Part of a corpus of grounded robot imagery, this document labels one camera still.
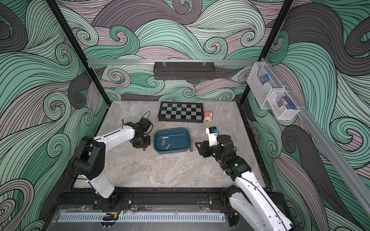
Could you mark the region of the teal plastic storage tray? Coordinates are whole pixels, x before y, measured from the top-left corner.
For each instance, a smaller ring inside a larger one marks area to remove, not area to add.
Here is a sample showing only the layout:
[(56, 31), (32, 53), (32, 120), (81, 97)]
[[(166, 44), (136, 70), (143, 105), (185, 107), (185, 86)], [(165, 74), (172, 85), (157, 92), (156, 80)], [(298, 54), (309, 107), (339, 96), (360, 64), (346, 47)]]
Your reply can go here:
[[(169, 138), (166, 139), (165, 145), (162, 146), (163, 137), (166, 136), (168, 136)], [(168, 150), (165, 150), (168, 144), (171, 144), (171, 146)], [(187, 150), (189, 150), (190, 145), (190, 133), (185, 128), (160, 130), (157, 131), (153, 137), (153, 147), (160, 155), (186, 152)]]

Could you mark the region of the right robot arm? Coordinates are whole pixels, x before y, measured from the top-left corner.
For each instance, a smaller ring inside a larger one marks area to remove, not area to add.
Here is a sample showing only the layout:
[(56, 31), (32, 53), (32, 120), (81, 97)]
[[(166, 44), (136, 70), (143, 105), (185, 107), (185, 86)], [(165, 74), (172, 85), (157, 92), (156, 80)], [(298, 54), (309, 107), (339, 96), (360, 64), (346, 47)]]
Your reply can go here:
[(223, 203), (241, 215), (254, 231), (293, 231), (291, 220), (262, 188), (248, 163), (237, 155), (231, 136), (209, 135), (197, 142), (199, 154), (213, 157), (234, 185), (223, 189)]

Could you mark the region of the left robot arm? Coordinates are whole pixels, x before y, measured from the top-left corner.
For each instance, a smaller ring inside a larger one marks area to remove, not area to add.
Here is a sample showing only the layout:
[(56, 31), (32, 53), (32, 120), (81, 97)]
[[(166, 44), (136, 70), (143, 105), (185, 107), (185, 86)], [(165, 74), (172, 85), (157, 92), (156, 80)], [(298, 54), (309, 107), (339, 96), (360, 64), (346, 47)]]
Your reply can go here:
[(146, 150), (150, 146), (149, 134), (152, 129), (153, 124), (142, 118), (137, 123), (123, 123), (121, 128), (101, 136), (84, 137), (68, 166), (81, 175), (100, 197), (110, 199), (115, 187), (104, 173), (106, 153), (126, 141), (129, 141), (133, 148)]

